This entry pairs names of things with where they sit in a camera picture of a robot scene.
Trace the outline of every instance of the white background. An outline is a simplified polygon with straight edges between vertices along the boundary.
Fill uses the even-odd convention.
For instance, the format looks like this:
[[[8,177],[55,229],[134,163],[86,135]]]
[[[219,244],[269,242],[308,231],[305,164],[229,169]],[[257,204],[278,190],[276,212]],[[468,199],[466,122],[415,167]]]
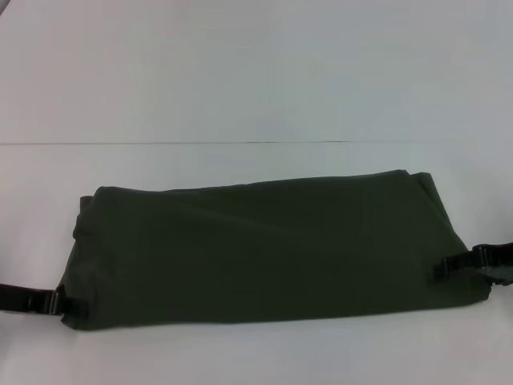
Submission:
[[[432,173],[468,246],[513,241],[512,12],[497,0],[12,1],[0,282],[55,287],[79,197],[101,185],[405,168]],[[311,143],[325,140],[350,143]],[[512,298],[500,287],[453,310],[97,333],[0,314],[0,383],[503,383]]]

